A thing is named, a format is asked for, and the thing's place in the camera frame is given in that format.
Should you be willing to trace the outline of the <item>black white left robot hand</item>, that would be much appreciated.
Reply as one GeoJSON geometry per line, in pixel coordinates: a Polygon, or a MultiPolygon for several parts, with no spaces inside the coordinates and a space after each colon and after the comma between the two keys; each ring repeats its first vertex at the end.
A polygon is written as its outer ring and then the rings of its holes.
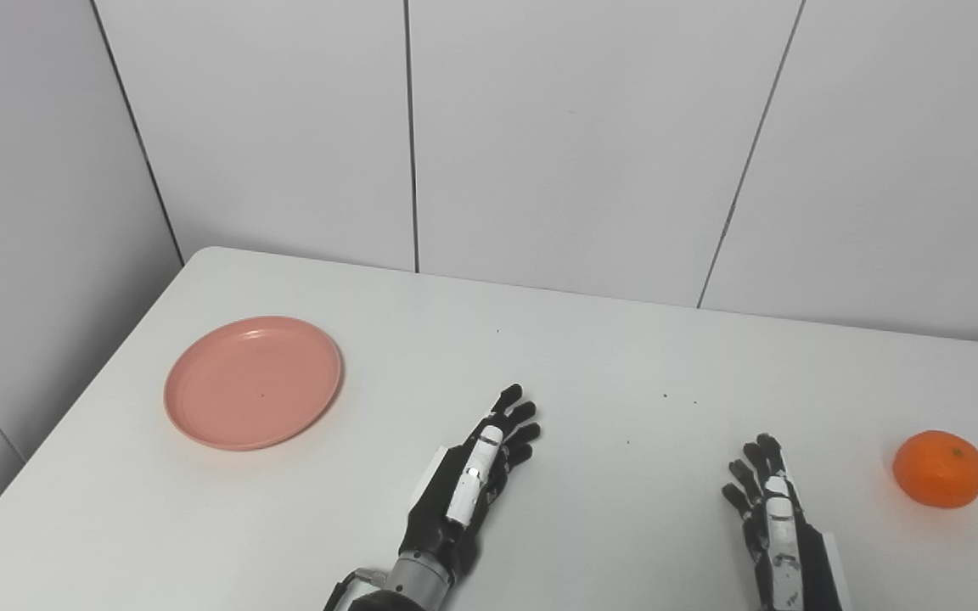
{"type": "Polygon", "coordinates": [[[505,490],[512,469],[533,455],[532,442],[541,434],[536,413],[536,403],[513,384],[465,441],[445,449],[408,512],[400,554],[430,558],[451,586],[472,572],[489,507],[505,490]]]}

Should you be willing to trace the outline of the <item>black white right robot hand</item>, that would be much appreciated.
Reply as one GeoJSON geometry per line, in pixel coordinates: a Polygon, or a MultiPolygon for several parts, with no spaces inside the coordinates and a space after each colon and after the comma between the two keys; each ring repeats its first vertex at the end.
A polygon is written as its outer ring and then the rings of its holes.
{"type": "Polygon", "coordinates": [[[738,512],[761,610],[849,610],[832,537],[807,521],[783,447],[771,434],[745,442],[721,493],[738,512]]]}

